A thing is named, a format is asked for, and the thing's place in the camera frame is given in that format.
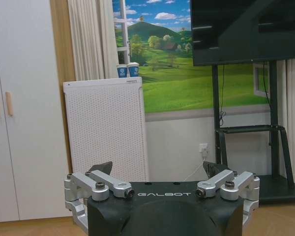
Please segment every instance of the wall mural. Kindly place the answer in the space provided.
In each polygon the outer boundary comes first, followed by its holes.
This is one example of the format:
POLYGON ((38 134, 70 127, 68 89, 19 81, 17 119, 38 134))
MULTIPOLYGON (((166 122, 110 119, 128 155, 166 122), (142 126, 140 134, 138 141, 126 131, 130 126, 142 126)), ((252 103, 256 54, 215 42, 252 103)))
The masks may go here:
MULTIPOLYGON (((125 3, 130 60, 140 64, 146 112, 212 108, 211 67, 194 67, 192 63, 189 1, 125 3)), ((113 7, 115 17, 119 17, 119 0, 113 0, 113 7)), ((117 44, 123 44, 121 31, 116 27, 117 44)), ((267 103, 263 96, 254 94, 253 78, 252 64, 226 65, 223 106, 267 103)))

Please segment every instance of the perforated panel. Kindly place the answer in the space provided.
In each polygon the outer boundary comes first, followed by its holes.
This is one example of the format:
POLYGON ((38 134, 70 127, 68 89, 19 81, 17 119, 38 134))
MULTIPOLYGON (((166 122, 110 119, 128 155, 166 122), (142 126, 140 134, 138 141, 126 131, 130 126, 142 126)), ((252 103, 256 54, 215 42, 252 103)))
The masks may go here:
POLYGON ((147 181, 140 77, 64 83, 74 172, 113 162, 111 175, 147 181))

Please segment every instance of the wooden handle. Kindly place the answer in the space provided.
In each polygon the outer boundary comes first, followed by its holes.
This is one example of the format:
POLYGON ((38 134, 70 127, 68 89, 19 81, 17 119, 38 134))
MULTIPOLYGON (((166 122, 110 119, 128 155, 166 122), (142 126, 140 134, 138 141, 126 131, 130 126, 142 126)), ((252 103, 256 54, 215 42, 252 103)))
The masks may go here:
POLYGON ((8 106, 8 114, 13 116, 12 96, 10 92, 5 92, 6 104, 8 106))

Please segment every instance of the tv stand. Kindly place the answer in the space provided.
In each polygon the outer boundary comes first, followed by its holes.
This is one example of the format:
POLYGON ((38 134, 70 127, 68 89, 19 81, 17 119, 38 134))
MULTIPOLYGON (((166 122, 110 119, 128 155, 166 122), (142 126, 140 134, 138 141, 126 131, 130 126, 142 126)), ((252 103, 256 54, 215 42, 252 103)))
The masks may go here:
POLYGON ((225 134, 248 133, 248 132, 270 132, 271 146, 271 170, 272 174, 259 176, 260 178, 260 203, 280 202, 295 199, 295 184, 291 166, 290 151, 285 128, 278 125, 277 109, 277 72, 276 61, 269 62, 270 79, 270 125, 252 125, 240 127, 220 127, 220 105, 218 65, 212 66, 213 83, 213 110, 215 129, 215 153, 216 163, 227 165, 225 134), (287 178, 279 174, 279 132, 281 134, 285 170, 287 178))

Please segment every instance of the wall outlet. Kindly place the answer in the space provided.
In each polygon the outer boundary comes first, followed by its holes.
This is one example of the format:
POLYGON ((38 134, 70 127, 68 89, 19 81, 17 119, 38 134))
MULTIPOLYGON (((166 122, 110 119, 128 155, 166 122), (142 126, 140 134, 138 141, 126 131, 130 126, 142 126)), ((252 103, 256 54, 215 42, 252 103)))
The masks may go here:
POLYGON ((202 158, 205 159, 208 156, 208 144, 199 144, 199 153, 201 153, 202 158))

